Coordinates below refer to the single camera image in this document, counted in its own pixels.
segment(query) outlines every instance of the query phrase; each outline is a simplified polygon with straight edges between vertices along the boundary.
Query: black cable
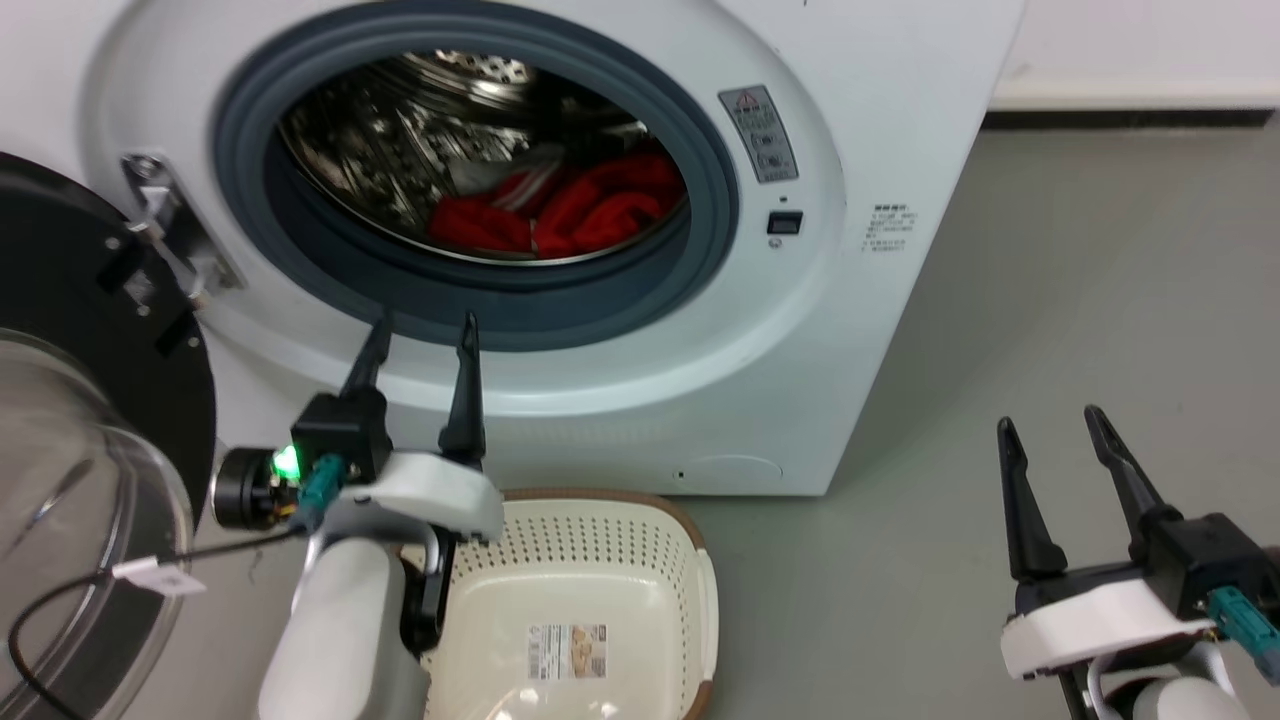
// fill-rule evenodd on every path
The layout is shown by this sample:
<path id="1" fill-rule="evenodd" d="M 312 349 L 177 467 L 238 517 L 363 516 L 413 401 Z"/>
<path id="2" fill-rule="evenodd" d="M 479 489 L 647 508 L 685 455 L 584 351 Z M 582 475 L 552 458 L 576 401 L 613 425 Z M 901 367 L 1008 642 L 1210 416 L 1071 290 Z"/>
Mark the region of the black cable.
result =
<path id="1" fill-rule="evenodd" d="M 241 550 L 252 550 L 256 547 L 274 544 L 303 534 L 306 534 L 306 529 L 294 528 L 283 533 L 276 533 L 274 536 L 259 537 L 253 539 L 233 542 L 227 544 L 218 544 L 214 547 L 205 547 L 201 550 L 193 550 L 191 552 L 172 555 L 169 557 L 157 556 L 156 562 L 160 565 L 168 565 L 172 562 L 186 562 L 188 560 L 198 560 L 201 557 L 211 557 L 215 555 L 227 555 L 230 552 L 239 552 Z M 58 600 L 59 597 L 72 591 L 88 585 L 96 585 L 108 579 L 111 579 L 110 568 L 104 568 L 95 573 L 90 573 L 88 575 L 81 575 L 79 578 L 67 580 L 65 583 L 37 597 L 35 602 L 24 607 L 22 612 L 18 614 L 18 618 L 13 621 L 13 625 L 9 626 L 9 657 L 13 659 L 13 666 L 18 670 L 18 674 L 22 675 L 22 679 L 23 682 L 27 683 L 27 687 L 35 691 L 35 693 L 38 694 L 45 702 L 47 702 L 54 710 L 58 710 L 64 716 L 67 716 L 68 720 L 84 720 L 84 716 L 79 715 L 78 712 L 68 707 L 65 702 L 59 700 L 58 696 L 50 692 L 50 689 L 46 688 L 36 678 L 36 674 L 32 671 L 31 666 L 27 665 L 26 659 L 22 657 L 22 651 L 18 650 L 18 634 L 22 632 L 22 626 L 27 624 L 27 620 L 29 620 L 31 616 L 35 615 L 41 607 L 49 605 L 50 602 Z"/>

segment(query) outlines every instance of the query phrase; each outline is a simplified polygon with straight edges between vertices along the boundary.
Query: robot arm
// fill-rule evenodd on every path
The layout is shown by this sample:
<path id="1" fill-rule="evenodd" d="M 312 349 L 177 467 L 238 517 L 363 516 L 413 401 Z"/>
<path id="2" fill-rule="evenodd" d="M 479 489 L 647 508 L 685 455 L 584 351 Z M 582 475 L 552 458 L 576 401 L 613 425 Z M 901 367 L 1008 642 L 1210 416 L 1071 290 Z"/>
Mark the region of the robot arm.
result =
<path id="1" fill-rule="evenodd" d="M 384 318 L 342 392 L 317 395 L 294 423 L 297 466 L 311 470 L 298 487 L 266 470 L 269 450 L 232 451 L 215 480 L 220 524 L 283 521 L 310 533 L 293 614 L 259 694 L 261 720 L 420 720 L 429 684 L 420 657 L 440 639 L 453 550 L 502 534 L 502 495 L 480 468 L 475 316 L 438 454 L 392 451 L 387 401 L 374 387 L 389 343 Z M 404 544 L 425 548 L 421 569 L 401 560 Z"/>
<path id="2" fill-rule="evenodd" d="M 1215 644 L 1235 639 L 1280 684 L 1280 566 L 1221 514 L 1187 520 L 1166 503 L 1096 406 L 1084 411 L 1129 525 L 1129 561 L 1069 570 L 1027 480 L 1027 454 L 1000 421 L 1001 482 L 1015 611 L 1001 633 L 1014 678 L 1053 675 L 1073 720 L 1248 720 Z M 1103 691 L 1103 678 L 1175 675 Z"/>

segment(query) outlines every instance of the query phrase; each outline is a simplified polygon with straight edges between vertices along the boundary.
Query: perforated basket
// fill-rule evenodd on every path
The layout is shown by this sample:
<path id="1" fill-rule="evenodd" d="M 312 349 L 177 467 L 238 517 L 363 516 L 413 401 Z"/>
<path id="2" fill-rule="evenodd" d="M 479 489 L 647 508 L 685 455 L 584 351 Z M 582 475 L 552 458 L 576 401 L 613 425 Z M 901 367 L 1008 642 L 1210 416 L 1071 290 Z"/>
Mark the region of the perforated basket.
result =
<path id="1" fill-rule="evenodd" d="M 653 496 L 507 493 L 502 541 L 460 547 L 431 720 L 694 720 L 710 700 L 716 574 Z"/>

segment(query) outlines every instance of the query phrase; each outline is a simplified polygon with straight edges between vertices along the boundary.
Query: door hinge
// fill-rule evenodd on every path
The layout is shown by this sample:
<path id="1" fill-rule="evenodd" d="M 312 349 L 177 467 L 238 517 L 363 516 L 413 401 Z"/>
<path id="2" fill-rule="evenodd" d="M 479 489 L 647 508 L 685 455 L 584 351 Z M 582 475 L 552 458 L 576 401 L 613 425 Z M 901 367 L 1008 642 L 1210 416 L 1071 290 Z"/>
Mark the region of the door hinge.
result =
<path id="1" fill-rule="evenodd" d="M 227 256 L 187 205 L 164 160 L 155 155 L 125 155 L 120 167 L 142 206 L 142 217 L 125 227 L 155 247 L 192 306 L 198 310 L 220 292 L 243 287 Z"/>

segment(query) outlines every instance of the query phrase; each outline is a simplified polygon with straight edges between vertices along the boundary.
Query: washing machine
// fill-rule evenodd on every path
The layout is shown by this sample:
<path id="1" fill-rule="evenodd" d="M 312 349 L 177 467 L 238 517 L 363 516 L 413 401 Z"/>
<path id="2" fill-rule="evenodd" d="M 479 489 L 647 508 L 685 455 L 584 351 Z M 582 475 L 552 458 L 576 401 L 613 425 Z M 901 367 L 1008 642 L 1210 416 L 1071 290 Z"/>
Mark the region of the washing machine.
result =
<path id="1" fill-rule="evenodd" d="M 474 311 L 500 487 L 822 495 L 1021 5 L 22 0 L 0 151 L 109 202 L 106 247 L 165 255 L 189 316 L 111 290 L 204 327 L 225 445 L 288 442 L 390 311 L 388 428 L 431 447 Z M 680 187 L 621 240 L 436 232 L 445 204 L 493 210 L 486 172 L 639 154 Z"/>

